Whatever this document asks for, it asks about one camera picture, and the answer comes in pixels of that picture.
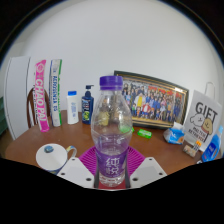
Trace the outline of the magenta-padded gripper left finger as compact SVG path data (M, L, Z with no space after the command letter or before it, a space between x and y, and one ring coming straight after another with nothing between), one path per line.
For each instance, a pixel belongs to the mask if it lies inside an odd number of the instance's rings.
M58 176L84 188L93 188L97 173L95 148L85 151L80 157L72 155Z

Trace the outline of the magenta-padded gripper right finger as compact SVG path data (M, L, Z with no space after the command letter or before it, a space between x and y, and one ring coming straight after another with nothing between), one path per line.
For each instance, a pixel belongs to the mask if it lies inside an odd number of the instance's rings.
M140 188L166 176L154 157L144 157L130 147L127 155L125 184L127 188Z

